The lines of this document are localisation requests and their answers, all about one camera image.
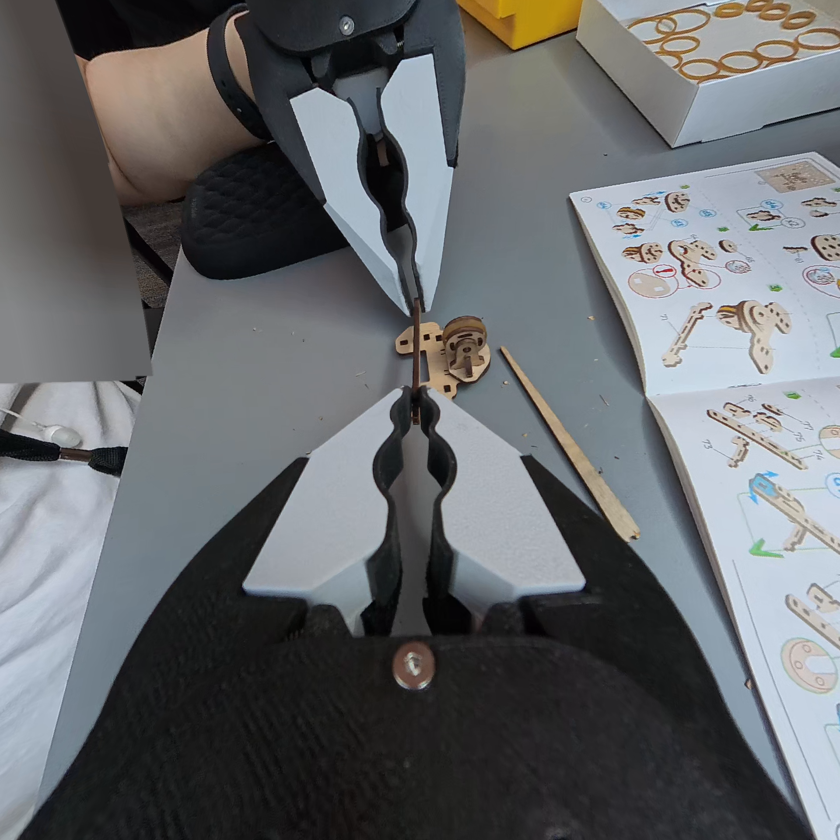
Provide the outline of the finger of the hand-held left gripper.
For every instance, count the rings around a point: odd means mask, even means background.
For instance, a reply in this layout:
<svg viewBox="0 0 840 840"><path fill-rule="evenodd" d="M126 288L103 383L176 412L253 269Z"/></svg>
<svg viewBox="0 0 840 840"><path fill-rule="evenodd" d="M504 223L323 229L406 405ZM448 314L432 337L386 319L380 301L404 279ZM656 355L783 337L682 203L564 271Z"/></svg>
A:
<svg viewBox="0 0 840 840"><path fill-rule="evenodd" d="M402 161L402 210L412 230L412 265L422 308L434 300L444 252L454 169L448 165L434 56L403 59L377 92L385 137Z"/></svg>
<svg viewBox="0 0 840 840"><path fill-rule="evenodd" d="M405 314L413 298L405 273L385 239L382 208L367 189L361 121L350 101L315 87L290 100L313 162L325 208L388 297ZM380 96L384 132L402 155L402 211L412 230L413 268L421 283L421 185L412 164L421 162L421 88L386 86Z"/></svg>

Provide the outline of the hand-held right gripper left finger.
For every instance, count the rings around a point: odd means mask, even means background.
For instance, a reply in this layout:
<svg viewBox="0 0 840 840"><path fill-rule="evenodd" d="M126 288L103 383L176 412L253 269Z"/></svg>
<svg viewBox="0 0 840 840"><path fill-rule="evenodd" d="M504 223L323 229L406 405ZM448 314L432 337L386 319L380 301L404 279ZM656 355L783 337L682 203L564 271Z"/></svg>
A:
<svg viewBox="0 0 840 840"><path fill-rule="evenodd" d="M354 635L388 636L403 577L390 488L407 432L403 387L314 449L245 591L332 605Z"/></svg>

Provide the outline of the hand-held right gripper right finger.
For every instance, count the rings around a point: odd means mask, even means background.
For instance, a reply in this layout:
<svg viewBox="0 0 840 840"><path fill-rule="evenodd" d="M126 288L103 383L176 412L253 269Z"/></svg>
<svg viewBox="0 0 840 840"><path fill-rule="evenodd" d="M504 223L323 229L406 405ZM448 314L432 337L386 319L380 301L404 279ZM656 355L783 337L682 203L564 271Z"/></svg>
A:
<svg viewBox="0 0 840 840"><path fill-rule="evenodd" d="M434 501L423 611L467 634L501 603L581 592L585 577L517 449L434 389L420 389Z"/></svg>

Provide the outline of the wooden key-shaped strip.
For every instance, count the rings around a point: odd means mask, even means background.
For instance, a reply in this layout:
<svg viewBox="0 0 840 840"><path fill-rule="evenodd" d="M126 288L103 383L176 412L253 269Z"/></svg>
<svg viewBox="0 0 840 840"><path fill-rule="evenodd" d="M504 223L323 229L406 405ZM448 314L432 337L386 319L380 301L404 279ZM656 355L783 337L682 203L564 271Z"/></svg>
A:
<svg viewBox="0 0 840 840"><path fill-rule="evenodd" d="M420 387L421 376L421 312L422 305L419 296L414 298L413 302L413 378L412 378L412 394L411 394L411 418L414 425L420 424L420 409L418 403L418 391Z"/></svg>

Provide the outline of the wooden model drum plate assembly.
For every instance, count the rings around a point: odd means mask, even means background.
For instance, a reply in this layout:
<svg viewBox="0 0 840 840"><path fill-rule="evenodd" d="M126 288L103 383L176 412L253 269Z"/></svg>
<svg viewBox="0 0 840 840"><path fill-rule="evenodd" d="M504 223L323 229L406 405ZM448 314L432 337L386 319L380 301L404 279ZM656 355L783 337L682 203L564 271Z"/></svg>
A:
<svg viewBox="0 0 840 840"><path fill-rule="evenodd" d="M419 349L427 365L427 375L421 374L419 384L449 400L455 399L459 383L478 382L490 366L487 328L474 316L454 318L444 327L422 322Z"/></svg>

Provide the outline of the person's left forearm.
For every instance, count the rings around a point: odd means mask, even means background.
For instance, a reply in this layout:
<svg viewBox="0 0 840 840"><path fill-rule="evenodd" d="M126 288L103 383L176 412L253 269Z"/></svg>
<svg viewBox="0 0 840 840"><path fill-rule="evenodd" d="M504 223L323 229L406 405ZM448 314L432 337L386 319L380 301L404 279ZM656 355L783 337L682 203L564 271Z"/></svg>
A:
<svg viewBox="0 0 840 840"><path fill-rule="evenodd" d="M264 143L217 90L208 32L91 61L77 57L120 205L182 198L208 167Z"/></svg>

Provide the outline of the black wristband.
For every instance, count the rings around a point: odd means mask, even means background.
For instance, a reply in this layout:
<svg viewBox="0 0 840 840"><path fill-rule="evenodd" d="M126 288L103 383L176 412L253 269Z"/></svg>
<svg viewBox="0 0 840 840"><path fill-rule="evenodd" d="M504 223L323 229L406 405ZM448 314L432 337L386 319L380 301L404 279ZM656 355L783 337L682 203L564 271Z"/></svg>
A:
<svg viewBox="0 0 840 840"><path fill-rule="evenodd" d="M245 3L231 6L211 23L206 37L206 57L213 83L221 99L236 120L252 136L264 142L272 142L271 134L259 108L245 90L240 87L230 65L226 47L228 21L247 12Z"/></svg>

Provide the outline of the black wrist rest pad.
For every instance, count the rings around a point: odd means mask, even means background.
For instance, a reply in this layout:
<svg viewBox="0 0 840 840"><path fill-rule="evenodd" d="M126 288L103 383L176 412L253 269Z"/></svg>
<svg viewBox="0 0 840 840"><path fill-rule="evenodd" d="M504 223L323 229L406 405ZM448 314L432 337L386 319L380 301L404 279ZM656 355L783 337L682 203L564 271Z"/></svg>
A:
<svg viewBox="0 0 840 840"><path fill-rule="evenodd" d="M243 150L186 191L182 251L202 276L236 280L348 247L275 143Z"/></svg>

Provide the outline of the thin wooden stick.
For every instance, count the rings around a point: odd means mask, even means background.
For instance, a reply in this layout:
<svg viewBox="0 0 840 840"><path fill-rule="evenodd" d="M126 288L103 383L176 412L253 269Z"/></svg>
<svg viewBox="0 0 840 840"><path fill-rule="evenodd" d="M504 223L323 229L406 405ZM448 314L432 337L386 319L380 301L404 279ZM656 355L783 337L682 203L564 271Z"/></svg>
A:
<svg viewBox="0 0 840 840"><path fill-rule="evenodd" d="M612 489L606 484L602 474L593 466L581 447L574 441L572 435L561 423L550 405L527 377L521 366L514 360L510 351L505 346L501 346L500 353L590 492L604 518L625 542L638 540L640 537L638 525Z"/></svg>

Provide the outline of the yellow plastic bin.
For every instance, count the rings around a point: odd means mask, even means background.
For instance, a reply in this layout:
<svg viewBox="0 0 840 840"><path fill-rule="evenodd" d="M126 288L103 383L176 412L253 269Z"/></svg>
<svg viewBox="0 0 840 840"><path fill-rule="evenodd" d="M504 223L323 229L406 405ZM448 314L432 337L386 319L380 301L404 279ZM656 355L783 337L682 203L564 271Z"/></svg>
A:
<svg viewBox="0 0 840 840"><path fill-rule="evenodd" d="M575 30L582 1L458 1L458 5L517 50Z"/></svg>

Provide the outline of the white earbud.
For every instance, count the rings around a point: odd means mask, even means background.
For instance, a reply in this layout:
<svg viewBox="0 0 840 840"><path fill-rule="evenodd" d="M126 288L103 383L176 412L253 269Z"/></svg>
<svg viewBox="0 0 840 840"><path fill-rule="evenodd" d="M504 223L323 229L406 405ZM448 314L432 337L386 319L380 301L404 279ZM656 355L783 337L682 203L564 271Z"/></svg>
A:
<svg viewBox="0 0 840 840"><path fill-rule="evenodd" d="M6 408L1 409L1 414L6 417L13 417L18 426L37 433L38 437L47 443L56 444L61 448L77 448L81 445L82 437L73 428L57 424L45 425L27 419L16 411Z"/></svg>

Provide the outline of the person's white garment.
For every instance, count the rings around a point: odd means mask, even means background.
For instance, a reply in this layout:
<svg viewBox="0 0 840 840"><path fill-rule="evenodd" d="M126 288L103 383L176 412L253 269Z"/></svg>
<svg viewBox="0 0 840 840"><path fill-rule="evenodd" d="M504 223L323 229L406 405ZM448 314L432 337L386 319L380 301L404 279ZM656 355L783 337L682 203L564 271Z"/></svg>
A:
<svg viewBox="0 0 840 840"><path fill-rule="evenodd" d="M1 386L2 429L126 447L140 394L117 381ZM1 835L31 819L118 480L85 465L2 458Z"/></svg>

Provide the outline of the open instruction booklet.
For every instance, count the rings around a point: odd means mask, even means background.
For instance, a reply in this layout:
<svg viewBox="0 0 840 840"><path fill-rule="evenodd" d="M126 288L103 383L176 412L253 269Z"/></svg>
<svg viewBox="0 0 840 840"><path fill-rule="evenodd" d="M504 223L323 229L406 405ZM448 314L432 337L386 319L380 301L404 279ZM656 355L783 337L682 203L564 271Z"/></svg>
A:
<svg viewBox="0 0 840 840"><path fill-rule="evenodd" d="M839 829L839 174L573 192L816 838Z"/></svg>

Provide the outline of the white cardboard box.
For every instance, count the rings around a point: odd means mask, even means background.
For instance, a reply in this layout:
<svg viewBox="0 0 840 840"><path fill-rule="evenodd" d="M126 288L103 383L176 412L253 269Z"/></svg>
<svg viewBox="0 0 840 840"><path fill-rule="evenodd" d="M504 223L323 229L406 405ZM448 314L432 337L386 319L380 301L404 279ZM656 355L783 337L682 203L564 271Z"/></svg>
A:
<svg viewBox="0 0 840 840"><path fill-rule="evenodd" d="M672 148L838 108L838 2L609 2L577 40Z"/></svg>

